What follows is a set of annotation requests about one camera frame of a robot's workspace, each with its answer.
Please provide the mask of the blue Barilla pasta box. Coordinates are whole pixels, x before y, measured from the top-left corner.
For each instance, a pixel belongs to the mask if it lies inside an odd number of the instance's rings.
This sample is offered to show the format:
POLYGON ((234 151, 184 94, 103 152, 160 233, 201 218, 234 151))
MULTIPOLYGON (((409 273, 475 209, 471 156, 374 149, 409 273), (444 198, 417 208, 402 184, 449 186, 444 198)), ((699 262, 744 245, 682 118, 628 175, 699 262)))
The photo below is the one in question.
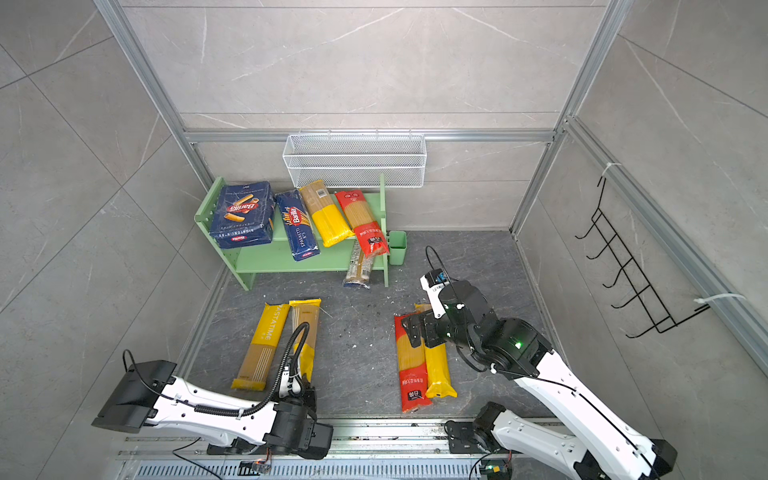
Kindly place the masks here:
POLYGON ((275 199, 268 181, 222 187, 209 236, 222 249, 270 244, 275 199))

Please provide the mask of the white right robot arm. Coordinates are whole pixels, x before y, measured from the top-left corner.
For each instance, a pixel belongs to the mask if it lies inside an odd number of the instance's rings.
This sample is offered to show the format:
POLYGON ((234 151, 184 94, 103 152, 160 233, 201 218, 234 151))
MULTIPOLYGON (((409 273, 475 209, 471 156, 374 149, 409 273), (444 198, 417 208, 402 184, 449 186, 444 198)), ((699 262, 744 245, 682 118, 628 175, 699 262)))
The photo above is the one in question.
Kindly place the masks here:
POLYGON ((611 411, 570 370, 552 343, 520 318, 502 318, 466 280, 441 269, 420 279, 430 310, 400 324, 412 346, 447 342, 467 349, 481 373, 523 388, 566 427, 558 432, 494 402, 475 417, 466 438, 487 453, 525 454, 571 479, 660 479, 677 459, 666 440, 651 439, 611 411))

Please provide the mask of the yellow brown spaghetti package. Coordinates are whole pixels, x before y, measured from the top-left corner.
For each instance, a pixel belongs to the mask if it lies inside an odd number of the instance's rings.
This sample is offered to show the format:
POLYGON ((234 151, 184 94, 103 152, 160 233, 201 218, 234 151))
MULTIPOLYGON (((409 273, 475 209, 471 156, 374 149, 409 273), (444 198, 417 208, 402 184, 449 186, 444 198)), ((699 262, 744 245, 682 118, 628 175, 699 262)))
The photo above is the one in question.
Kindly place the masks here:
POLYGON ((299 193, 325 248, 335 246, 354 236, 323 180, 316 180, 301 187, 299 193))

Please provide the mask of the clear grey spaghetti package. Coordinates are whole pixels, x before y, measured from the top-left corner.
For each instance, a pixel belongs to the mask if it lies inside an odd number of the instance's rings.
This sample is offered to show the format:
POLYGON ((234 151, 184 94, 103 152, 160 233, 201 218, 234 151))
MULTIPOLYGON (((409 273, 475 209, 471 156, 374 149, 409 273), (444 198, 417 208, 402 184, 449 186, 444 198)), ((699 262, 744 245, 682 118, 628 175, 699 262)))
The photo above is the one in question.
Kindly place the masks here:
POLYGON ((370 275, 376 257, 367 257, 360 244, 355 241, 343 286, 347 288, 369 289, 370 275))

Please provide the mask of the blue Barilla spaghetti package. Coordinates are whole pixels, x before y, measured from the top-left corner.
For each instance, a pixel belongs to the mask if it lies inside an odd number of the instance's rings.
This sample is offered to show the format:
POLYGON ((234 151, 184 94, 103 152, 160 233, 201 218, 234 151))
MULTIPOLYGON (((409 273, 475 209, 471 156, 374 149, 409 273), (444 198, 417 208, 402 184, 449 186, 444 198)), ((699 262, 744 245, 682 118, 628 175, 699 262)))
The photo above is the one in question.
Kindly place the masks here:
POLYGON ((283 221, 292 257, 303 261, 320 254, 308 210, 297 189, 275 195, 279 215, 283 221))

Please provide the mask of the yellow Pastatime spaghetti package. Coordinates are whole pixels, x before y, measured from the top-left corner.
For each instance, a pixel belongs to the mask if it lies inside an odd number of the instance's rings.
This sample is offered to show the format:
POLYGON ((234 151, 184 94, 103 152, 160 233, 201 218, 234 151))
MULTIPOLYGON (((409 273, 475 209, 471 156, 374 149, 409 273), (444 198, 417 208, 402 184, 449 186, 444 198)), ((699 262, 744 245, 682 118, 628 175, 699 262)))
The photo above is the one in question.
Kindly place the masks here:
POLYGON ((263 391, 284 329, 290 306, 266 304, 252 336, 248 351, 231 388, 263 391))

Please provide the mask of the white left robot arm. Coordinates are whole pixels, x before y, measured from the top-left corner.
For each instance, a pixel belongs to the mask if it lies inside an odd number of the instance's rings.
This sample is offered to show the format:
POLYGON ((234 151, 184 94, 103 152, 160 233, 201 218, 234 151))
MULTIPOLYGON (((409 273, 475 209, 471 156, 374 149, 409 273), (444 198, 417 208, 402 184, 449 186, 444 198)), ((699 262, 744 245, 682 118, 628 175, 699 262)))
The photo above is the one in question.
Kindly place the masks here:
POLYGON ((176 364, 132 364, 91 425, 125 434, 144 428, 184 430, 211 446, 245 454, 265 447, 278 454, 321 460, 333 427, 296 400, 257 403, 197 387, 174 374, 176 364))

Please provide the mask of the red spaghetti package top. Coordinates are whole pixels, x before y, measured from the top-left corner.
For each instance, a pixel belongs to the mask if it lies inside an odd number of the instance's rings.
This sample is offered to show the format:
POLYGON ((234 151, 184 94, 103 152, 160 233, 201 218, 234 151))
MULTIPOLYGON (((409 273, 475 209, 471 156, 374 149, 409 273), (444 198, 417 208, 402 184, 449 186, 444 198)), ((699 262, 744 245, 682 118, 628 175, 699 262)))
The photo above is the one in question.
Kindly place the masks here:
POLYGON ((373 211, 361 190, 335 193, 346 219, 366 258, 389 253, 386 235, 376 221, 373 211))

